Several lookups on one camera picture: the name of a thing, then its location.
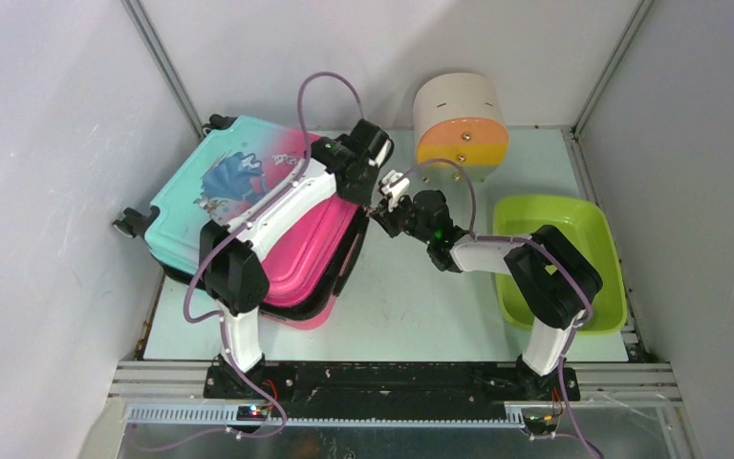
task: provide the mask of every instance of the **pink suitcase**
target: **pink suitcase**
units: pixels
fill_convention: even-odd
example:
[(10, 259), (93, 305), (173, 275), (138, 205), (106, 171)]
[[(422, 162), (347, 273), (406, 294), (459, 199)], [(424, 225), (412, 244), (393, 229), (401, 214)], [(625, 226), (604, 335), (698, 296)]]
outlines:
[[(164, 272), (183, 283), (198, 269), (199, 234), (209, 215), (195, 201), (212, 194), (207, 185), (236, 192), (249, 185), (250, 189), (237, 194), (258, 196), (288, 175), (295, 164), (292, 158), (305, 149), (300, 131), (251, 117), (213, 115), (205, 128), (204, 141), (151, 201), (150, 216), (127, 208), (125, 217), (114, 222), (123, 233), (142, 236)], [(262, 170), (256, 168), (258, 177), (250, 182), (224, 182), (212, 176), (211, 184), (205, 182), (209, 169), (245, 155), (255, 160), (251, 164), (262, 165)], [(250, 204), (226, 199), (216, 207), (220, 213), (210, 213), (218, 221)], [(303, 329), (324, 322), (358, 258), (368, 223), (362, 209), (336, 196), (303, 216), (263, 260), (270, 281), (269, 295), (260, 309), (263, 314)]]
[(271, 285), (261, 313), (296, 328), (321, 325), (356, 263), (368, 223), (362, 209), (336, 196), (308, 212), (263, 262)]

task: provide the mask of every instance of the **green tray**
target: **green tray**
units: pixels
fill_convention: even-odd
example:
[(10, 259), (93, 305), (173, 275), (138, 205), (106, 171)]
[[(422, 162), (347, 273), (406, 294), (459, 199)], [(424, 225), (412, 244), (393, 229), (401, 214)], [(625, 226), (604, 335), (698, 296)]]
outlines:
[[(603, 279), (593, 301), (593, 319), (578, 333), (604, 334), (620, 330), (626, 322), (626, 295), (606, 217), (596, 205), (575, 198), (542, 194), (510, 196), (494, 208), (494, 234), (523, 234), (542, 225), (554, 225), (570, 239)], [(533, 313), (509, 275), (495, 275), (496, 292), (505, 319), (529, 329)]]

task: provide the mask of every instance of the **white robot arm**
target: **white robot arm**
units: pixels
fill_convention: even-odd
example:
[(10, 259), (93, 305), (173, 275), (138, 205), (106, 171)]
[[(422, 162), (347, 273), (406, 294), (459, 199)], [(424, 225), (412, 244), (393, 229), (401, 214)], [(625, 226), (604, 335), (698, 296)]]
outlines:
[(586, 310), (561, 273), (547, 272), (550, 262), (535, 246), (571, 273), (590, 302), (603, 287), (597, 271), (556, 227), (547, 225), (533, 234), (475, 236), (454, 225), (440, 191), (422, 191), (410, 199), (408, 180), (399, 179), (398, 172), (390, 171), (381, 180), (383, 199), (372, 217), (391, 237), (405, 232), (426, 243), (441, 271), (511, 275), (535, 315), (528, 347), (517, 364), (536, 380), (549, 377)]
[(349, 135), (320, 138), (311, 145), (311, 158), (301, 175), (289, 178), (240, 230), (214, 221), (201, 232), (201, 259), (226, 241), (235, 239), (212, 255), (202, 280), (215, 298), (225, 323), (222, 355), (244, 373), (264, 361), (258, 337), (259, 305), (269, 291), (269, 280), (260, 263), (277, 241), (309, 210), (334, 194), (369, 207), (380, 168), (390, 159), (393, 143), (380, 128), (360, 120)]

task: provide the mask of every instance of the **purple cable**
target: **purple cable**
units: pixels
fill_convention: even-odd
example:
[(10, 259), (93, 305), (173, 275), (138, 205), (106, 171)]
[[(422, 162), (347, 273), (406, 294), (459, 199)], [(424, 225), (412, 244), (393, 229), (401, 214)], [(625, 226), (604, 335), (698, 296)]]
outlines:
[(600, 453), (600, 450), (595, 445), (590, 443), (586, 439), (586, 437), (584, 437), (584, 434), (581, 432), (580, 427), (578, 427), (578, 421), (575, 419), (575, 414), (572, 412), (572, 407), (570, 406), (570, 397), (567, 395), (567, 386), (564, 384), (564, 363), (567, 361), (567, 352), (570, 350), (572, 341), (575, 340), (575, 331), (577, 330), (577, 328), (588, 322), (593, 317), (592, 303), (590, 303), (590, 300), (587, 298), (586, 295), (584, 295), (584, 291), (581, 289), (581, 286), (578, 285), (577, 282), (575, 282), (575, 279), (572, 278), (570, 272), (567, 271), (567, 269), (558, 262), (558, 260), (552, 255), (552, 253), (537, 244), (535, 241), (528, 239), (527, 237), (520, 236), (478, 236), (476, 240), (518, 242), (528, 244), (529, 246), (536, 249), (539, 253), (541, 253), (542, 256), (547, 258), (548, 261), (550, 261), (555, 269), (560, 272), (561, 275), (567, 280), (567, 283), (570, 284), (572, 290), (575, 292), (576, 295), (578, 295), (578, 297), (581, 299), (581, 302), (584, 304), (584, 309), (586, 310), (587, 314), (571, 325), (572, 329), (570, 330), (570, 335), (567, 337), (567, 342), (564, 344), (564, 348), (561, 349), (561, 356), (558, 360), (558, 382), (559, 386), (561, 387), (561, 396), (564, 398), (564, 405), (567, 407), (567, 414), (570, 415), (572, 425), (575, 427), (576, 436), (572, 436), (572, 438), (577, 438), (577, 440), (581, 442), (581, 444), (584, 446), (584, 448), (587, 449), (592, 457), (602, 459), (603, 454)]
[(468, 191), (471, 193), (471, 220), (468, 222), (468, 234), (471, 235), (472, 238), (476, 239), (476, 236), (474, 235), (474, 222), (477, 219), (477, 194), (474, 192), (474, 184), (471, 182), (471, 179), (468, 177), (468, 174), (465, 172), (465, 169), (463, 169), (459, 164), (447, 160), (446, 158), (433, 158), (431, 160), (426, 160), (422, 163), (417, 163), (413, 165), (409, 170), (403, 173), (397, 180), (395, 180), (390, 186), (395, 186), (398, 184), (401, 180), (409, 177), (412, 175), (413, 172), (417, 171), (421, 167), (433, 164), (433, 163), (444, 163), (449, 164), (455, 169), (457, 169), (458, 172), (460, 172), (461, 175), (465, 177), (465, 182), (468, 184)]
[[(305, 117), (302, 114), (302, 97), (305, 94), (305, 88), (308, 86), (308, 84), (311, 81), (313, 81), (313, 80), (315, 80), (315, 79), (317, 79), (319, 77), (333, 77), (333, 78), (338, 79), (342, 83), (344, 83), (345, 86), (347, 86), (348, 89), (350, 89), (350, 91), (353, 93), (353, 96), (356, 98), (356, 105), (358, 105), (358, 113), (361, 115), (362, 118), (364, 118), (364, 111), (363, 111), (363, 109), (361, 107), (361, 98), (358, 96), (358, 92), (356, 91), (356, 88), (354, 88), (353, 85), (350, 83), (350, 81), (348, 81), (347, 79), (345, 79), (344, 76), (341, 76), (341, 75), (336, 74), (334, 72), (317, 72), (317, 73), (315, 73), (315, 74), (313, 74), (311, 76), (308, 76), (305, 79), (305, 81), (302, 82), (302, 85), (300, 85), (299, 92), (298, 92), (297, 98), (296, 98), (296, 110), (297, 110), (297, 115), (298, 115), (298, 118), (299, 118), (299, 125), (300, 125), (300, 128), (302, 129), (303, 138), (305, 140), (305, 160), (299, 162), (299, 164), (297, 165), (298, 170), (297, 170), (297, 173), (295, 175), (295, 177), (296, 177), (295, 180), (301, 178), (305, 174), (305, 171), (308, 169), (308, 165), (311, 162), (311, 135), (308, 132), (308, 128), (307, 128), (307, 126), (305, 124)], [(291, 187), (288, 186), (288, 184), (285, 184), (284, 186), (282, 186), (279, 189), (279, 191), (274, 196), (272, 196), (268, 201), (266, 201), (266, 203), (264, 205), (262, 205), (261, 207), (259, 207), (257, 210), (255, 210), (252, 213), (252, 215), (249, 217), (249, 221), (251, 222), (251, 221), (257, 220), (257, 218), (260, 217), (260, 215), (262, 215), (263, 212), (267, 208), (270, 208), (275, 202), (277, 202), (280, 198), (282, 198), (289, 191), (290, 188)], [(184, 320), (186, 320), (188, 323), (202, 322), (202, 321), (207, 320), (208, 318), (211, 318), (211, 317), (220, 317), (220, 318), (223, 318), (224, 314), (221, 313), (221, 311), (211, 311), (211, 312), (205, 313), (205, 314), (203, 314), (201, 316), (193, 317), (190, 314), (190, 312), (189, 312), (190, 303), (192, 301), (192, 296), (195, 293), (195, 289), (198, 286), (198, 281), (204, 275), (204, 272), (206, 271), (206, 268), (209, 266), (209, 264), (212, 262), (212, 260), (215, 258), (215, 256), (218, 255), (218, 253), (220, 253), (223, 249), (225, 249), (233, 240), (235, 240), (236, 237), (238, 237), (240, 235), (241, 232), (243, 232), (243, 230), (244, 230), (245, 227), (246, 227), (246, 223), (242, 223), (240, 226), (238, 226), (237, 229), (231, 230), (229, 232), (229, 236), (227, 236), (226, 238), (224, 238), (224, 240), (221, 241), (221, 243), (218, 244), (215, 248), (213, 248), (206, 255), (206, 257), (204, 258), (204, 260), (202, 260), (201, 263), (199, 263), (198, 269), (196, 270), (195, 274), (190, 279), (189, 285), (187, 286), (187, 292), (184, 295), (183, 315), (184, 315)], [(231, 349), (231, 346), (229, 345), (227, 334), (225, 333), (225, 331), (226, 330), (224, 328), (224, 323), (221, 322), (221, 340), (222, 340), (222, 342), (224, 344), (224, 349), (226, 351), (226, 349)], [(268, 394), (266, 391), (264, 391), (263, 389), (261, 389), (260, 387), (258, 387), (254, 382), (252, 382), (249, 378), (247, 378), (246, 373), (244, 373), (235, 364), (234, 359), (230, 358), (228, 360), (228, 362), (229, 362), (230, 366), (232, 367), (232, 369), (235, 371), (235, 373), (238, 375), (238, 377), (240, 377), (241, 380), (243, 380), (244, 383), (246, 383), (246, 385), (248, 385), (249, 387), (251, 387), (252, 390), (254, 390), (258, 394), (260, 394), (261, 396), (263, 396), (275, 408), (277, 408), (277, 411), (280, 412), (280, 416), (282, 418), (282, 422), (281, 422), (280, 426), (277, 429), (275, 429), (275, 430), (273, 430), (271, 432), (268, 432), (268, 433), (264, 433), (264, 434), (245, 433), (245, 432), (240, 432), (240, 431), (237, 431), (237, 430), (234, 430), (234, 429), (232, 431), (234, 431), (236, 433), (236, 435), (240, 435), (242, 437), (247, 437), (247, 438), (267, 438), (267, 437), (270, 437), (272, 435), (276, 435), (276, 434), (280, 433), (283, 430), (283, 428), (285, 428), (286, 424), (288, 423), (288, 414), (286, 413), (285, 408), (283, 408), (283, 406), (280, 403), (278, 403), (276, 400), (274, 400), (274, 398), (270, 394)], [(198, 437), (201, 437), (203, 435), (206, 435), (208, 433), (222, 432), (222, 431), (227, 431), (227, 428), (226, 427), (213, 427), (213, 428), (209, 428), (207, 430), (202, 430), (202, 431), (200, 431), (198, 433), (195, 433), (195, 434), (193, 434), (193, 435), (191, 435), (191, 436), (189, 436), (187, 438), (184, 438), (184, 439), (182, 439), (182, 440), (180, 440), (180, 441), (178, 441), (176, 443), (173, 443), (173, 444), (170, 444), (170, 445), (165, 445), (165, 446), (162, 446), (162, 447), (155, 447), (155, 448), (141, 447), (140, 445), (137, 445), (136, 442), (134, 442), (133, 439), (131, 439), (131, 443), (134, 445), (135, 448), (137, 448), (139, 450), (148, 451), (148, 452), (158, 452), (158, 451), (165, 451), (165, 450), (172, 449), (172, 448), (177, 448), (177, 447), (183, 445), (184, 443), (187, 443), (187, 442), (189, 442), (191, 440), (194, 440), (194, 439), (196, 439)]]

